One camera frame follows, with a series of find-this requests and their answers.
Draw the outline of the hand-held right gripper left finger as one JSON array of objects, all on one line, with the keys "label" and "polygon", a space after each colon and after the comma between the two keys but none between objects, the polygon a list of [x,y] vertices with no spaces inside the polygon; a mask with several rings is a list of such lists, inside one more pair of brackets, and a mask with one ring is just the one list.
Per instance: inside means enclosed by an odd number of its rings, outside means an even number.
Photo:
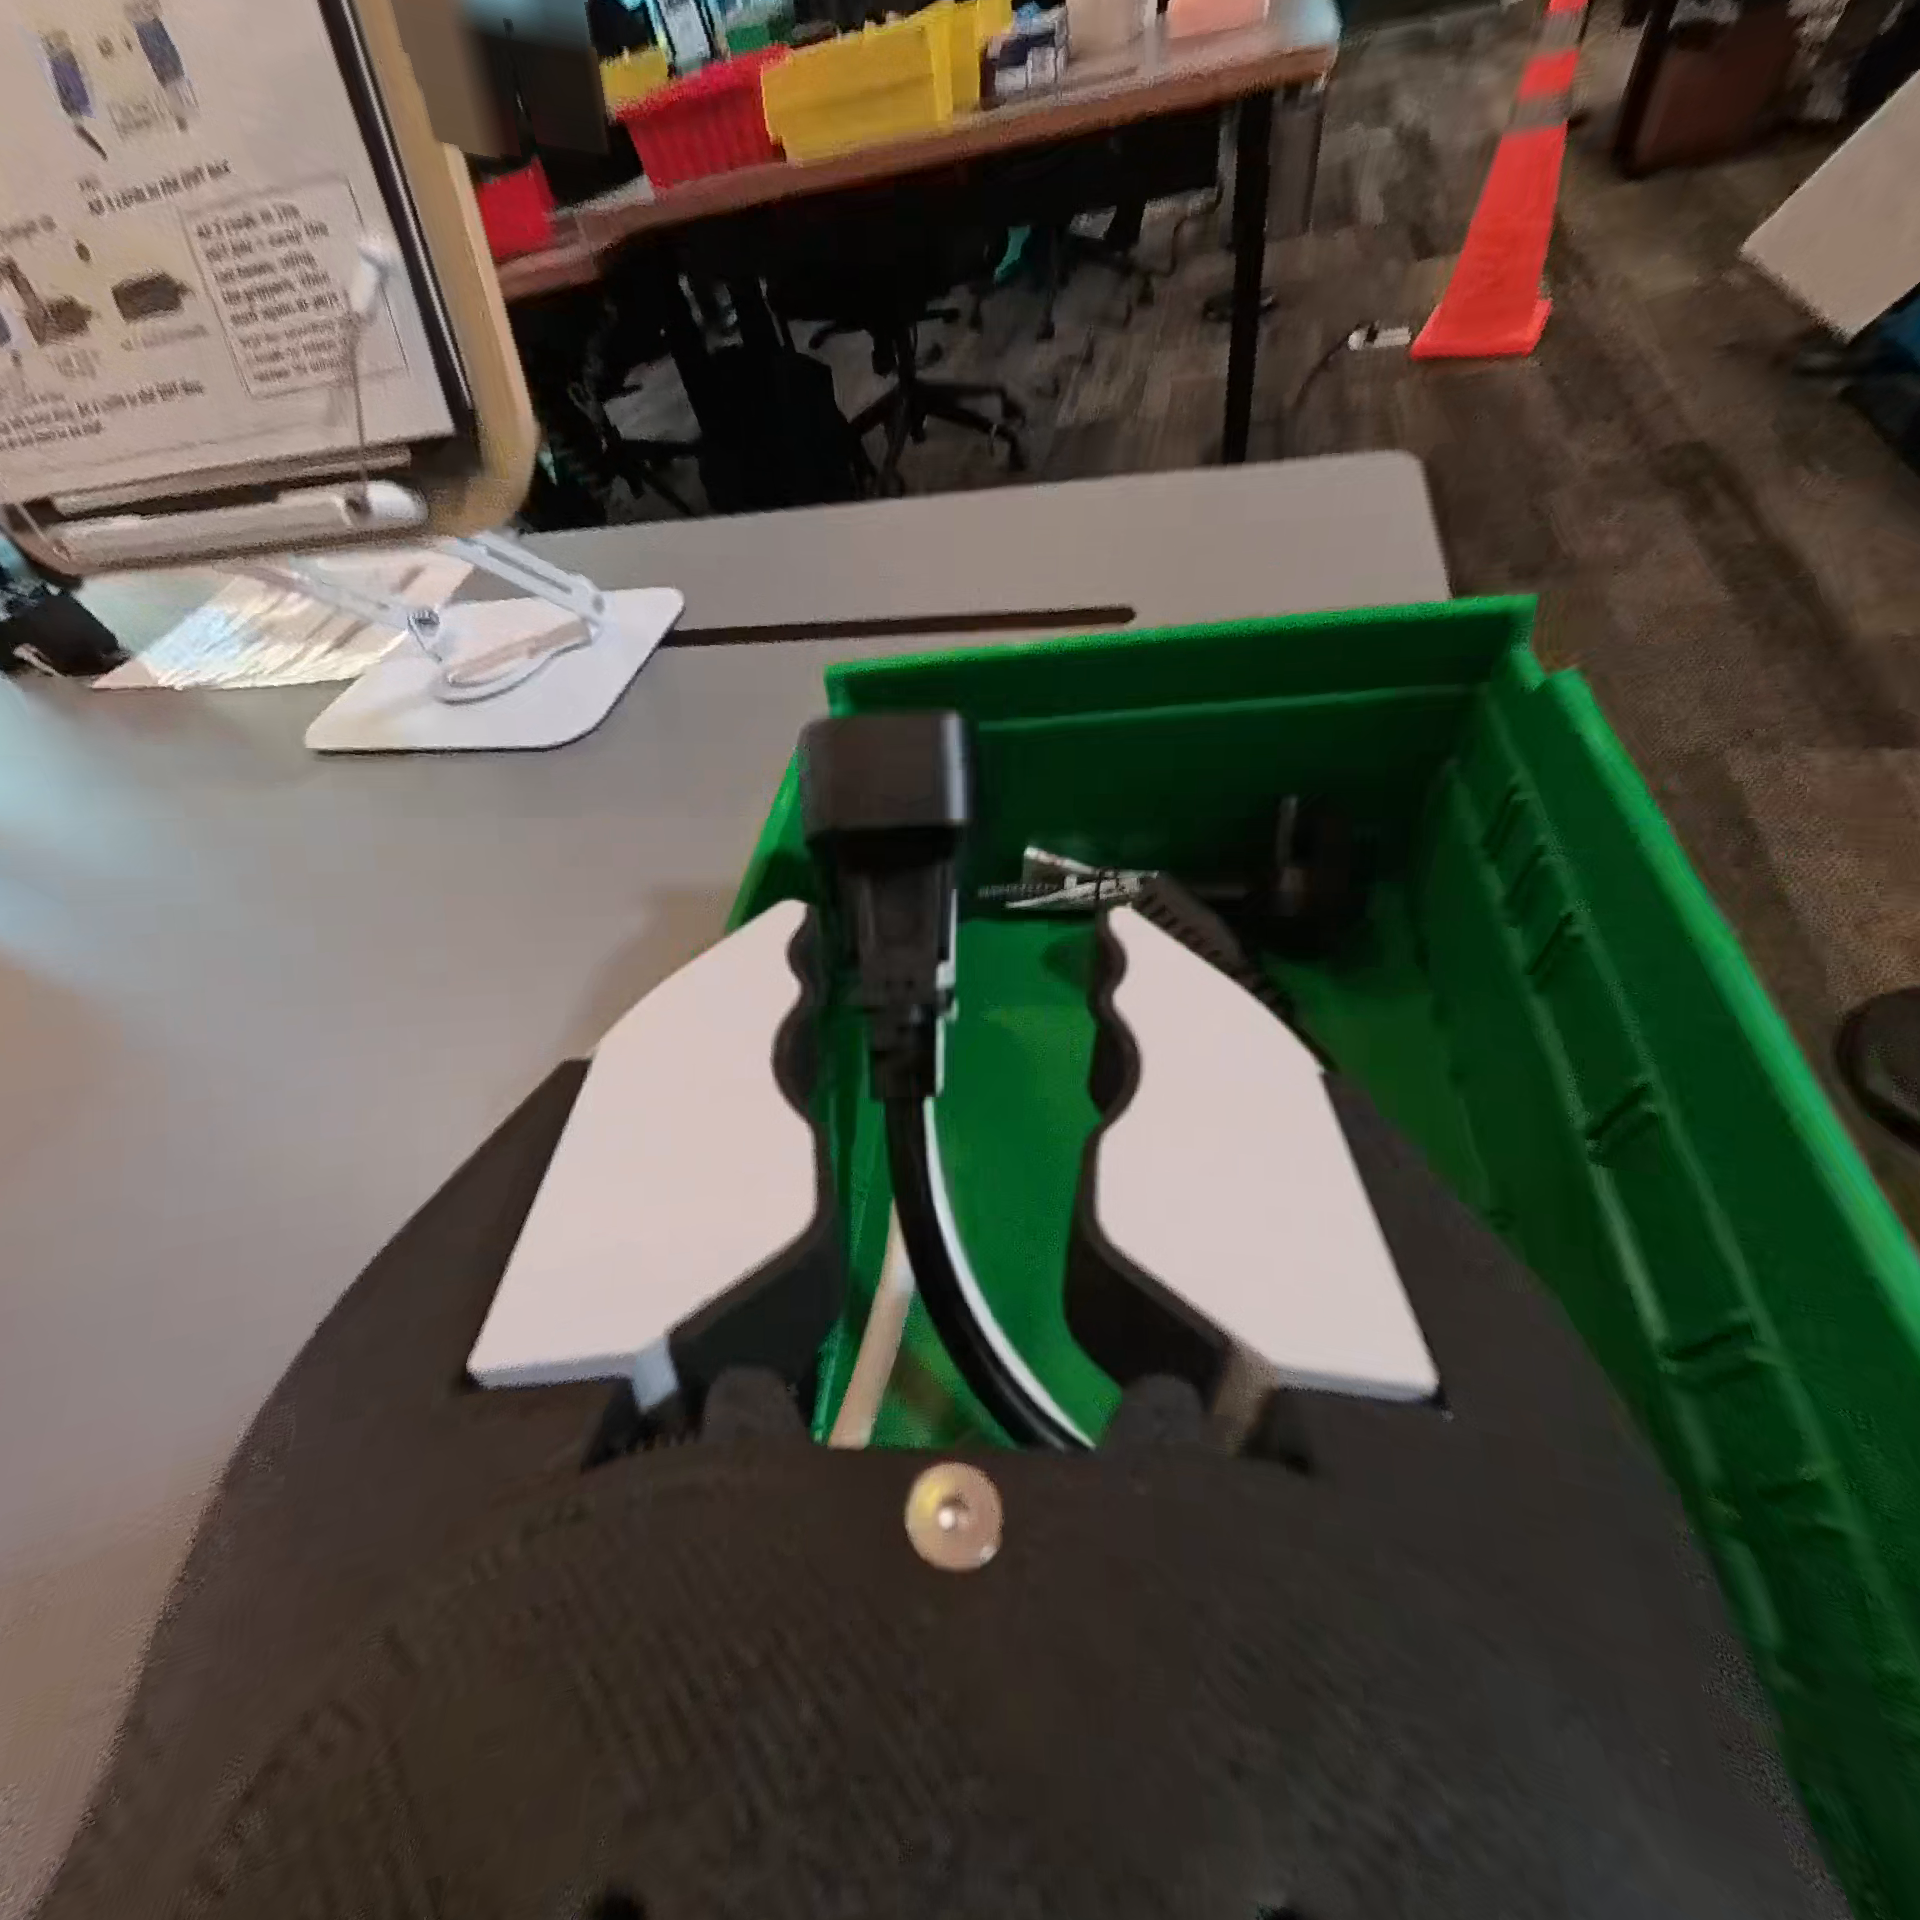
[{"label": "hand-held right gripper left finger", "polygon": [[466,1359],[483,1388],[795,1386],[842,1311],[810,1108],[816,920],[774,904],[642,995],[581,1090]]}]

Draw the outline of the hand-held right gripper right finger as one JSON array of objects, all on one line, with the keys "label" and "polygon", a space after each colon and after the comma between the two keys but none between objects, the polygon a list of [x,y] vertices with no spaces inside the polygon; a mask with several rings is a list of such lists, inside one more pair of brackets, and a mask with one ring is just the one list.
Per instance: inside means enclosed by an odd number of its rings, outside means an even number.
[{"label": "hand-held right gripper right finger", "polygon": [[1200,1377],[1248,1360],[1278,1386],[1436,1404],[1443,1379],[1340,1124],[1327,1074],[1222,968],[1117,906],[1099,927],[1099,1032],[1117,1085],[1090,1138],[1087,1249],[1170,1307]]}]

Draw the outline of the green plastic bin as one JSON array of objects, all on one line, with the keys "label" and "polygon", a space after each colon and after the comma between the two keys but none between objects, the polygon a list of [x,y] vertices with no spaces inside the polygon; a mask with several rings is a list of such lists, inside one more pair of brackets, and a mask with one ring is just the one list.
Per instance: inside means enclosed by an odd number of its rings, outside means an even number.
[{"label": "green plastic bin", "polygon": [[1663,1464],[1859,1915],[1916,1915],[1916,1249],[1533,603],[1267,615],[822,673],[975,729],[975,876],[1231,876],[1283,796],[1373,858],[1280,968]]}]

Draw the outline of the black socket block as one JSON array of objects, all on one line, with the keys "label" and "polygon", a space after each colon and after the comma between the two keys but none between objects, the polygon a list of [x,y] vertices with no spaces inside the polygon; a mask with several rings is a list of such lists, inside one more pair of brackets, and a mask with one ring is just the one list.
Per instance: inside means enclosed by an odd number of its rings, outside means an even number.
[{"label": "black socket block", "polygon": [[822,716],[799,735],[810,847],[847,834],[952,832],[973,821],[973,748],[959,712]]}]

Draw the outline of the grey desk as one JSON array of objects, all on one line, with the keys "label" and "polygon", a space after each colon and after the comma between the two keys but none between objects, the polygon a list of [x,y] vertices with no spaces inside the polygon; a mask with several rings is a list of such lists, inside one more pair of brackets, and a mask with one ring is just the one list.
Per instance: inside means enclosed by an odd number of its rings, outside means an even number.
[{"label": "grey desk", "polygon": [[1439,599],[1404,451],[551,544],[671,585],[587,741],[322,759],[325,692],[4,687],[4,1773],[106,1744],[205,1490],[344,1284],[715,933],[826,666]]}]

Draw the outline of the shiny metal piece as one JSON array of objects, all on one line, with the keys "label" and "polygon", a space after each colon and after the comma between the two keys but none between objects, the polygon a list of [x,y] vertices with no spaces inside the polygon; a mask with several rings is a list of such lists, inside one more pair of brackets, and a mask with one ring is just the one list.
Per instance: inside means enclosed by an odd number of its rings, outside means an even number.
[{"label": "shiny metal piece", "polygon": [[972,906],[1000,914],[1087,917],[1138,904],[1160,877],[1159,868],[1112,867],[1029,844],[1020,876],[978,884]]}]

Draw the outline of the black device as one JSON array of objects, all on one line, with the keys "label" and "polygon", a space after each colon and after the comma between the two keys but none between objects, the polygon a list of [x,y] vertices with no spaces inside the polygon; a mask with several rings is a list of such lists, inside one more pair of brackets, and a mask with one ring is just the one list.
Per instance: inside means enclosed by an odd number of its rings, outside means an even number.
[{"label": "black device", "polygon": [[96,682],[131,653],[74,593],[3,576],[3,674]]}]

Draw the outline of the black office chair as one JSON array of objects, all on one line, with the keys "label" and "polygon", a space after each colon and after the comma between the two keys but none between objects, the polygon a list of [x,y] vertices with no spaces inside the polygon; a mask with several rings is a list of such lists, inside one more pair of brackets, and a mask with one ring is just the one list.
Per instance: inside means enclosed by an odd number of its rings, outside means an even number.
[{"label": "black office chair", "polygon": [[934,423],[966,429],[999,451],[1008,473],[1027,473],[1027,413],[1020,397],[996,381],[941,378],[922,363],[922,324],[957,317],[944,296],[947,289],[923,276],[878,272],[831,280],[788,304],[790,317],[814,328],[814,345],[846,333],[871,344],[871,365],[882,389],[847,419],[847,429],[861,485],[874,496],[906,491],[908,447],[923,444]]}]

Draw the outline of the instruction sheet on stand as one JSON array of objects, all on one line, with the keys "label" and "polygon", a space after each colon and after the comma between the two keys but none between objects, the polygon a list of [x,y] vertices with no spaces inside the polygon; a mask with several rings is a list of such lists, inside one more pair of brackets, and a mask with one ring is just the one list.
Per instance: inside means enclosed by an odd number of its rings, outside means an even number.
[{"label": "instruction sheet on stand", "polygon": [[4,500],[4,536],[67,576],[274,560],[356,544],[491,532],[527,490],[536,426],[522,375],[463,155],[438,141],[390,24],[371,26],[374,60],[403,58],[392,85],[400,168],[416,193],[424,249],[470,381],[470,426],[435,447],[372,449],[363,426],[347,453],[306,469],[238,469],[163,491],[115,490]]}]

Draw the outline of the red parts bin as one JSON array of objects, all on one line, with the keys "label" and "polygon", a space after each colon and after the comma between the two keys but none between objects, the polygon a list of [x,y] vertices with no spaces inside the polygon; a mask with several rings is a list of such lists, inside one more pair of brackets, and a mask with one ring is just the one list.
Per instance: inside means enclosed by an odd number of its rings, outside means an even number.
[{"label": "red parts bin", "polygon": [[610,104],[656,196],[783,157],[765,123],[762,87],[788,58],[790,51],[774,41],[678,81],[658,75]]},{"label": "red parts bin", "polygon": [[539,155],[507,169],[472,169],[470,193],[496,265],[548,251],[560,207]]}]

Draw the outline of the printed instruction sheet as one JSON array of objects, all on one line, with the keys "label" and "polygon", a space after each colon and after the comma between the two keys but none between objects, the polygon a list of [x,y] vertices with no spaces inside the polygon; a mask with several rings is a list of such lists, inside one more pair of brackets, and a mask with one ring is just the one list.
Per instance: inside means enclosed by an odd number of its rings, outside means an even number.
[{"label": "printed instruction sheet", "polygon": [[453,442],[470,381],[372,4],[3,26],[4,500]]}]

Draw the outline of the orange traffic cone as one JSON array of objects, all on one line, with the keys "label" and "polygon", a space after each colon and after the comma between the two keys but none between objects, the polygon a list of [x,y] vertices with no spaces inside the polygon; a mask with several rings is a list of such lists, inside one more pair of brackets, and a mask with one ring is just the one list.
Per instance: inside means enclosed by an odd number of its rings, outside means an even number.
[{"label": "orange traffic cone", "polygon": [[1546,260],[1589,11],[1586,2],[1543,7],[1456,265],[1407,348],[1413,362],[1522,360],[1546,337]]}]

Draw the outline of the long wooden table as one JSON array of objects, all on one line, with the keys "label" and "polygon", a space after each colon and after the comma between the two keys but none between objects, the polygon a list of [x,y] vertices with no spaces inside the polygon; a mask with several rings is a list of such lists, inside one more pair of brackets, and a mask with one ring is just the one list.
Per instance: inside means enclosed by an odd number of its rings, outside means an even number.
[{"label": "long wooden table", "polygon": [[1130,56],[1077,81],[822,160],[776,160],[645,199],[638,184],[562,208],[552,241],[496,271],[530,381],[575,370],[612,301],[658,304],[678,276],[770,281],[828,236],[948,221],[1021,226],[1150,201],[1198,180],[1200,135],[1235,122],[1231,304],[1219,459],[1248,453],[1262,339],[1274,135],[1283,108],[1319,108],[1340,48],[1331,4],[1274,4],[1238,33],[1167,39],[1155,19]]}]

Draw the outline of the white board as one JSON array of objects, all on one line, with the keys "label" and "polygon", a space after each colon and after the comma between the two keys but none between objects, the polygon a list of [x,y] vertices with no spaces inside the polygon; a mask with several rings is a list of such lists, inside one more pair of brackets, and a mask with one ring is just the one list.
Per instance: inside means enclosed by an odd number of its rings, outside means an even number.
[{"label": "white board", "polygon": [[1853,340],[1912,296],[1916,75],[1767,216],[1740,256],[1843,340]]}]

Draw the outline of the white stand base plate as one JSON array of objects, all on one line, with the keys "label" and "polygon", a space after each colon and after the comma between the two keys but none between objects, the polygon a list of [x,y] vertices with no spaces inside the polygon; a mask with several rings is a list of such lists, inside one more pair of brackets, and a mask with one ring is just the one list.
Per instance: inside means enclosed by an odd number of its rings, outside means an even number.
[{"label": "white stand base plate", "polygon": [[90,688],[336,687],[303,735],[322,757],[551,753],[607,721],[684,607],[511,536],[251,560]]}]

